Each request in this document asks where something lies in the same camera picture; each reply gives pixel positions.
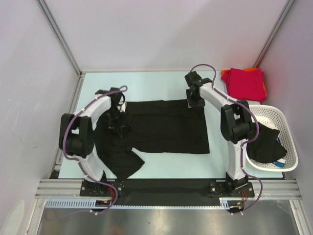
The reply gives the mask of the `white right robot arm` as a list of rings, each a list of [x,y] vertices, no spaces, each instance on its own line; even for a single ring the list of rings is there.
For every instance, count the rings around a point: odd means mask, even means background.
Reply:
[[[245,100],[235,101],[213,85],[209,78],[202,79],[196,71],[185,76],[189,87],[186,90],[190,108],[203,107],[210,102],[220,111],[220,130],[228,146],[228,169],[222,193],[238,196],[248,185],[246,172],[246,145],[254,141],[253,122],[255,117]]]

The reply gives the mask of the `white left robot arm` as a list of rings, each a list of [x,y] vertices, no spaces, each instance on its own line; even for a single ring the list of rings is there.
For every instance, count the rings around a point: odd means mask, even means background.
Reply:
[[[110,90],[98,90],[94,98],[80,111],[61,117],[59,148],[67,160],[75,161],[84,179],[81,196],[118,196],[108,183],[106,174],[95,154],[94,125],[103,113],[108,116],[108,129],[119,138],[125,136],[126,85]]]

